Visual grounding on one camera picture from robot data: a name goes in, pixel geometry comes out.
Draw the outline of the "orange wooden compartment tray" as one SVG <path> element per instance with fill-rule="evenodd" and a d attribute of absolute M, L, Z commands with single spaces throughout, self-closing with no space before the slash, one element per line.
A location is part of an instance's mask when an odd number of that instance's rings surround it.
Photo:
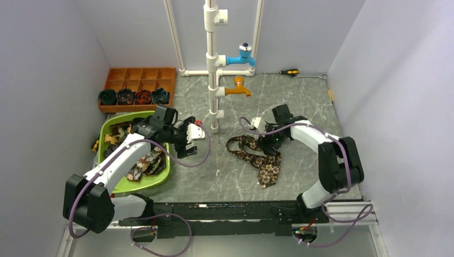
<path fill-rule="evenodd" d="M 174 67 L 114 67 L 111 68 L 104 84 L 105 89 L 118 92 L 130 88 L 137 92 L 146 89 L 150 92 L 162 87 L 170 93 L 169 107 L 174 105 L 176 88 L 176 69 Z M 102 113 L 137 112 L 155 110 L 157 104 L 147 105 L 102 105 L 98 98 L 98 108 Z"/>

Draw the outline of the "red black rolled tie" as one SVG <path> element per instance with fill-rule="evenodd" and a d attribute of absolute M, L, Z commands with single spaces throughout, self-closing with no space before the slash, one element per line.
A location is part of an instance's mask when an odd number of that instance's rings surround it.
<path fill-rule="evenodd" d="M 152 104 L 152 93 L 146 89 L 137 91 L 135 93 L 135 103 L 137 105 L 147 105 Z"/>

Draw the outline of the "yellow black screwdriver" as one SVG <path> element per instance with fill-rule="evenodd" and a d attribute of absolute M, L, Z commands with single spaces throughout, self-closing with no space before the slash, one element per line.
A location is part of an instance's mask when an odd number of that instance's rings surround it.
<path fill-rule="evenodd" d="M 287 75 L 290 77 L 294 77 L 299 74 L 299 70 L 298 69 L 288 69 L 288 70 L 280 70 L 278 72 L 264 72 L 263 74 L 279 74 L 279 75 Z"/>

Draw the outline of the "blue plastic faucet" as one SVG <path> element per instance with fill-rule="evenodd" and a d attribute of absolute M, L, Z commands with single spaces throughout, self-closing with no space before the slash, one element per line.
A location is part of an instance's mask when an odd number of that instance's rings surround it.
<path fill-rule="evenodd" d="M 249 43 L 241 43 L 239 45 L 239 56 L 226 56 L 226 66 L 229 66 L 231 64 L 249 64 L 250 67 L 254 67 L 256 65 L 256 62 L 252 57 L 252 49 L 253 48 Z"/>

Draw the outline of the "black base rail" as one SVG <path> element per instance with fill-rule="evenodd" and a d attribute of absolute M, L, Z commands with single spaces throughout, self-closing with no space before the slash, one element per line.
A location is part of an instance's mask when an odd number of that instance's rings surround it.
<path fill-rule="evenodd" d="M 296 200 L 156 202 L 145 220 L 124 218 L 120 226 L 153 226 L 159 239 L 186 236 L 291 236 L 300 226 L 327 224 L 321 208 L 305 210 Z"/>

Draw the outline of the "aluminium frame rail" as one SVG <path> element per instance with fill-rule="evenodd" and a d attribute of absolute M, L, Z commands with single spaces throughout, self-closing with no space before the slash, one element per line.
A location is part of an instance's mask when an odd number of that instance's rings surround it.
<path fill-rule="evenodd" d="M 357 202 L 330 202 L 325 205 L 325 210 L 330 217 L 339 221 L 350 221 L 357 218 L 360 212 L 361 217 L 366 215 L 372 203 L 370 201 L 357 201 Z M 356 225 L 378 225 L 378 219 L 375 210 L 372 209 L 369 215 L 356 222 Z"/>

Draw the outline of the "teal black rolled tie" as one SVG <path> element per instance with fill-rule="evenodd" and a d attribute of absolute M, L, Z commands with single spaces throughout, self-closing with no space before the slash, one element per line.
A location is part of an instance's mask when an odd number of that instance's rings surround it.
<path fill-rule="evenodd" d="M 152 102 L 154 104 L 169 104 L 170 93 L 164 88 L 159 87 L 151 92 Z"/>

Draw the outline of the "green plastic basin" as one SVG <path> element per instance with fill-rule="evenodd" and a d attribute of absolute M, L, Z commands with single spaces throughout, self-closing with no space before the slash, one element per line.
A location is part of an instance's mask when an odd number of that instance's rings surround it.
<path fill-rule="evenodd" d="M 110 126 L 123 122 L 131 122 L 134 118 L 146 118 L 149 115 L 152 115 L 154 111 L 140 111 L 140 112 L 129 112 L 124 113 L 123 115 L 112 114 L 110 119 L 107 119 L 100 129 L 100 136 L 102 139 L 99 142 L 97 157 L 95 158 L 95 166 L 101 163 L 104 158 L 104 151 L 107 149 L 108 144 L 104 142 L 104 136 L 106 134 L 112 134 Z M 165 158 L 165 168 L 158 173 L 157 175 L 142 176 L 139 182 L 132 182 L 122 177 L 120 182 L 116 185 L 115 189 L 112 191 L 113 194 L 120 193 L 132 193 L 141 190 L 145 190 L 154 186 L 157 186 L 163 183 L 171 170 L 170 158 L 166 156 Z"/>

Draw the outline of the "pile of floral ties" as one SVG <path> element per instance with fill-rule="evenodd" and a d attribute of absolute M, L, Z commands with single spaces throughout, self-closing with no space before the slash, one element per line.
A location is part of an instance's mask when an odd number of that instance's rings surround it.
<path fill-rule="evenodd" d="M 104 136 L 107 148 L 103 152 L 103 157 L 107 158 L 112 154 L 131 133 L 132 127 L 141 120 L 142 118 L 136 118 L 132 121 L 110 125 L 111 133 Z M 159 174 L 167 166 L 165 158 L 166 155 L 162 150 L 159 147 L 154 147 L 130 168 L 125 174 L 126 179 L 131 182 L 139 182 L 145 176 Z"/>

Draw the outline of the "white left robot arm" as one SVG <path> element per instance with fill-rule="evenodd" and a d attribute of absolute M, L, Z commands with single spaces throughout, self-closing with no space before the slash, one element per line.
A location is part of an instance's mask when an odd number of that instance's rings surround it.
<path fill-rule="evenodd" d="M 152 115 L 139 119 L 124 141 L 104 161 L 84 175 L 73 174 L 65 184 L 63 216 L 68 220 L 70 235 L 77 239 L 88 232 L 101 233 L 111 222 L 133 218 L 139 224 L 150 223 L 154 216 L 152 199 L 139 194 L 111 198 L 117 184 L 146 154 L 159 148 L 174 162 L 197 154 L 193 142 L 209 140 L 209 133 L 201 121 L 190 116 L 178 126 L 178 112 L 159 105 Z"/>

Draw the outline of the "silver wrench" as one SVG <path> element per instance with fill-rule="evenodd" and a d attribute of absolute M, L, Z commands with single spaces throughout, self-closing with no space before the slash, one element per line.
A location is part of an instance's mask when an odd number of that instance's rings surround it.
<path fill-rule="evenodd" d="M 322 79 L 326 80 L 327 75 L 326 74 L 293 74 L 290 75 L 289 78 L 317 78 L 317 79 Z"/>

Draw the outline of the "brown floral tie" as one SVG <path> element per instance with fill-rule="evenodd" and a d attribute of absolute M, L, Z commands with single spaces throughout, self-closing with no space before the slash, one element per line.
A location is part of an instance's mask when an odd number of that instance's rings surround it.
<path fill-rule="evenodd" d="M 226 148 L 230 154 L 258 170 L 257 179 L 263 189 L 277 183 L 282 161 L 279 151 L 275 155 L 266 154 L 258 139 L 245 134 L 230 138 Z"/>

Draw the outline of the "dark green rolled tie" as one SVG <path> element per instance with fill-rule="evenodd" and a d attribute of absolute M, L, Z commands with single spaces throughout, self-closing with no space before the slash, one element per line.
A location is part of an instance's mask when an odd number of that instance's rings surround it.
<path fill-rule="evenodd" d="M 105 89 L 99 93 L 98 98 L 102 105 L 116 105 L 117 92 L 113 89 Z"/>

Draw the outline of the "orange plastic faucet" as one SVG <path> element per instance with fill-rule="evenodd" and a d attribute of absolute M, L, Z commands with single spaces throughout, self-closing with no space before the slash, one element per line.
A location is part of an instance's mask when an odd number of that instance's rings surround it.
<path fill-rule="evenodd" d="M 246 97 L 250 97 L 251 92 L 244 86 L 245 79 L 243 76 L 237 75 L 233 79 L 234 88 L 225 88 L 225 95 L 240 95 L 244 94 Z"/>

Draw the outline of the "white PVC pipe assembly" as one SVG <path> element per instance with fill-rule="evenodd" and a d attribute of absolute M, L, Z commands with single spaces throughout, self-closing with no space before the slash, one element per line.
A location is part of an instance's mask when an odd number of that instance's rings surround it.
<path fill-rule="evenodd" d="M 220 77 L 226 75 L 240 75 L 252 77 L 255 75 L 255 66 L 250 67 L 249 64 L 231 64 L 226 66 L 226 55 L 219 55 L 216 49 L 216 32 L 220 26 L 228 25 L 228 10 L 219 9 L 216 1 L 205 1 L 203 5 L 203 22 L 206 31 L 206 70 L 188 70 L 183 61 L 182 51 L 180 49 L 179 38 L 177 33 L 176 23 L 172 10 L 171 1 L 164 1 L 164 8 L 167 13 L 168 23 L 171 29 L 173 45 L 175 47 L 178 60 L 178 72 L 182 77 L 189 76 L 208 76 L 208 100 L 210 120 L 210 130 L 213 134 L 218 133 L 219 120 L 224 118 L 224 111 L 219 108 L 219 100 L 225 97 L 225 88 L 219 85 Z M 249 43 L 252 46 L 252 57 L 256 58 L 256 48 L 259 42 L 260 29 L 263 15 L 264 1 L 258 1 L 255 15 L 255 25 L 253 41 Z"/>

